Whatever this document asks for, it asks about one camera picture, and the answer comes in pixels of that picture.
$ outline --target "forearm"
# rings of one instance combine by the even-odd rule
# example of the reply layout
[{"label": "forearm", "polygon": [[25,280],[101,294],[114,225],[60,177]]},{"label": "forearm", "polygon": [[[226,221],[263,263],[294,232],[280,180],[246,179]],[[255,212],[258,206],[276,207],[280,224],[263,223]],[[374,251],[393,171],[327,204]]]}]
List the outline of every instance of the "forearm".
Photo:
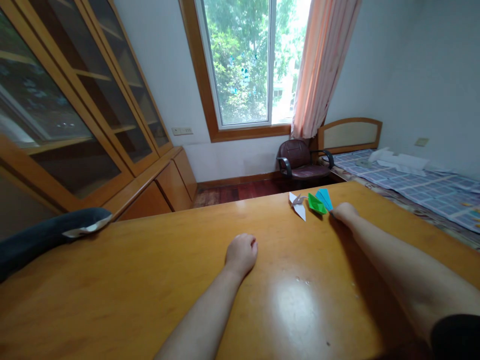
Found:
[{"label": "forearm", "polygon": [[425,338],[445,316],[480,314],[480,291],[446,266],[358,215],[345,224]]},{"label": "forearm", "polygon": [[163,343],[155,359],[213,359],[242,278],[224,267]]}]

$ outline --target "blue paper airplane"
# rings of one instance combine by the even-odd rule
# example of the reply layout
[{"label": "blue paper airplane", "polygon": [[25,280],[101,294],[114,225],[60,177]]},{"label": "blue paper airplane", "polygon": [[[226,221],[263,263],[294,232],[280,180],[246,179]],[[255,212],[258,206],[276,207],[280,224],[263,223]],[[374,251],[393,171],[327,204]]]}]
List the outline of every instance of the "blue paper airplane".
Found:
[{"label": "blue paper airplane", "polygon": [[332,201],[330,200],[329,191],[327,189],[319,189],[316,192],[316,198],[325,205],[326,209],[329,212],[331,212],[334,209],[332,205]]}]

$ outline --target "hand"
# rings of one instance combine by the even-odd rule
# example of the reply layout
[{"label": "hand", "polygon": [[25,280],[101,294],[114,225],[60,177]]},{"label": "hand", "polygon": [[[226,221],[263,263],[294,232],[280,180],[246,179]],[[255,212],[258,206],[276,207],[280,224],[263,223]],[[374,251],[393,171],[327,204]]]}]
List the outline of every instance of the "hand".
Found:
[{"label": "hand", "polygon": [[226,250],[225,268],[243,279],[254,267],[258,250],[255,236],[246,233],[235,236]]},{"label": "hand", "polygon": [[351,219],[359,216],[359,212],[354,206],[349,202],[342,202],[332,211],[335,219],[340,220],[342,223],[347,224]]}]

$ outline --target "desk surface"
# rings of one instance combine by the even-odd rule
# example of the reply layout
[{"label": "desk surface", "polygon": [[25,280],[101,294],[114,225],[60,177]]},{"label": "desk surface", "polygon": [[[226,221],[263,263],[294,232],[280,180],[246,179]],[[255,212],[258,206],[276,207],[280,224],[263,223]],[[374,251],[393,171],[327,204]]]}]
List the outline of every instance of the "desk surface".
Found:
[{"label": "desk surface", "polygon": [[[356,182],[327,188],[480,288],[475,251]],[[219,359],[370,359],[415,338],[350,232],[277,194],[113,223],[42,255],[0,285],[0,357],[151,359],[242,232],[258,259]]]}]

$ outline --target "window frame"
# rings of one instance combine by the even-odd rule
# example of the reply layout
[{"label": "window frame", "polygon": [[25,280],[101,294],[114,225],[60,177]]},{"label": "window frame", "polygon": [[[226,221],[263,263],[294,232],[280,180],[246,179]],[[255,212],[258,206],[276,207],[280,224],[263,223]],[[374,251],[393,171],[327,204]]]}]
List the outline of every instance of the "window frame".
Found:
[{"label": "window frame", "polygon": [[[268,121],[262,121],[257,124],[249,123],[248,127],[245,127],[244,124],[221,124],[219,114],[220,110],[219,107],[216,106],[216,99],[214,96],[214,91],[217,91],[215,87],[215,78],[213,78],[213,74],[211,74],[211,71],[209,71],[208,61],[210,61],[210,59],[207,59],[208,55],[206,56],[204,51],[203,38],[205,38],[205,36],[202,38],[202,31],[205,33],[206,27],[204,27],[202,30],[201,21],[199,20],[200,12],[197,10],[199,2],[198,0],[178,0],[178,2],[180,5],[183,24],[185,27],[185,33],[188,40],[193,69],[195,71],[196,82],[198,85],[198,90],[200,92],[203,112],[205,114],[208,132],[210,134],[210,141],[212,143],[217,143],[232,140],[289,135],[291,133],[291,124],[271,124],[271,112],[273,104],[273,71],[275,62],[275,50],[272,48],[275,46],[275,12],[277,1],[271,0],[270,3],[272,4],[272,6],[269,9],[269,74],[267,99],[272,99],[272,101],[268,101]],[[202,18],[204,16],[203,9],[201,10],[201,16]]]}]

